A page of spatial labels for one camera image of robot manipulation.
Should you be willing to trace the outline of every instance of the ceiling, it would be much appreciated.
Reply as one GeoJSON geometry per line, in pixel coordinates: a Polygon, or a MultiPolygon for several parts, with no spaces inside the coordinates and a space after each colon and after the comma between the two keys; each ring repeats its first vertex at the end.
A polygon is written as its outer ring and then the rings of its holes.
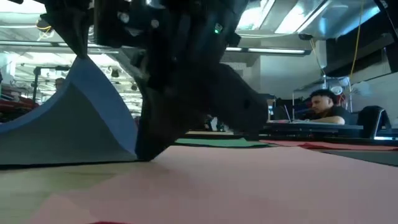
{"type": "MultiPolygon", "coordinates": [[[[297,33],[311,34],[317,39],[337,38],[353,30],[359,23],[363,0],[262,0],[250,1],[242,15],[237,33],[242,37],[240,47],[312,50],[308,41],[300,40],[297,33]]],[[[0,40],[63,42],[56,33],[44,34],[35,23],[45,13],[44,5],[25,0],[17,5],[0,0],[0,40]]],[[[362,22],[379,12],[373,0],[364,0],[362,22]]],[[[2,46],[17,62],[16,85],[31,91],[33,68],[37,65],[71,65],[75,54],[68,47],[2,46]]],[[[138,113],[142,100],[131,90],[134,80],[126,73],[112,54],[117,50],[90,47],[90,57],[104,71],[121,93],[132,113],[138,113]],[[119,70],[119,78],[111,78],[111,69],[119,70]]],[[[250,67],[260,54],[226,52],[222,62],[234,68],[250,67]]],[[[66,73],[50,72],[40,77],[39,90],[44,98],[55,87],[53,81],[66,73]]]]}

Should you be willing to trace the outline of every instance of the office chair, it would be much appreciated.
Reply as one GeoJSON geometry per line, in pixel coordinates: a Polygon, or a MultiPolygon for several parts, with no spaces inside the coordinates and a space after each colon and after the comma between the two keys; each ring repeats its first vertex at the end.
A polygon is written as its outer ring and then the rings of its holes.
{"type": "Polygon", "coordinates": [[[391,129],[390,119],[384,108],[380,106],[366,106],[358,113],[357,125],[362,125],[362,138],[374,139],[384,126],[391,129]]]}

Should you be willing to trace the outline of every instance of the pink paper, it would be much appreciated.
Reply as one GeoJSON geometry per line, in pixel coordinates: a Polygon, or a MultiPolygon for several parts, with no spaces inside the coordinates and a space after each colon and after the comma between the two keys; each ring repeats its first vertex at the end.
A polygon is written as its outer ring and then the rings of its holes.
{"type": "Polygon", "coordinates": [[[300,146],[304,148],[316,148],[319,149],[351,149],[351,150],[371,150],[371,151],[385,151],[385,150],[395,150],[397,147],[394,146],[361,146],[361,145],[351,145],[351,144],[337,144],[328,142],[305,142],[305,141],[273,141],[273,140],[260,140],[260,142],[277,144],[280,146],[300,146]]]}
{"type": "Polygon", "coordinates": [[[52,196],[29,223],[394,224],[396,189],[398,168],[298,147],[173,146],[128,174],[52,196]]]}

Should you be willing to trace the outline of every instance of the man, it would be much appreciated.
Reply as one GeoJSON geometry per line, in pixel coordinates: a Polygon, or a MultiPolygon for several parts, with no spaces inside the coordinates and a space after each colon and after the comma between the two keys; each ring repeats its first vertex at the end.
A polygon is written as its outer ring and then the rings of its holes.
{"type": "Polygon", "coordinates": [[[63,84],[63,81],[65,81],[64,78],[57,78],[55,80],[55,89],[58,91],[59,89],[61,89],[61,86],[63,84]]]}
{"type": "Polygon", "coordinates": [[[354,121],[350,112],[337,106],[337,96],[330,90],[317,90],[311,93],[312,114],[309,118],[312,122],[352,124],[354,121]]]}

